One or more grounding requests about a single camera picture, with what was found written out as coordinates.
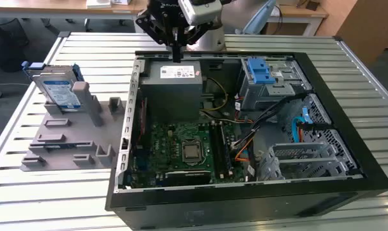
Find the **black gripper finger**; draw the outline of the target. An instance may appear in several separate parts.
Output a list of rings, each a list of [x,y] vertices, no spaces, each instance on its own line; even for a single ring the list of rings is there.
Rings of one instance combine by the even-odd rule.
[[[194,45],[195,42],[202,38],[206,32],[214,26],[214,22],[208,22],[194,26],[192,29],[186,31],[188,24],[180,24],[178,27],[178,62],[182,62],[182,58],[184,57],[182,47],[187,45]]]
[[[151,36],[158,44],[164,44],[172,53],[172,61],[178,62],[178,42],[175,40],[174,27],[171,23],[171,14],[160,12],[158,18],[155,14],[146,9],[140,12],[135,20],[143,31]]]

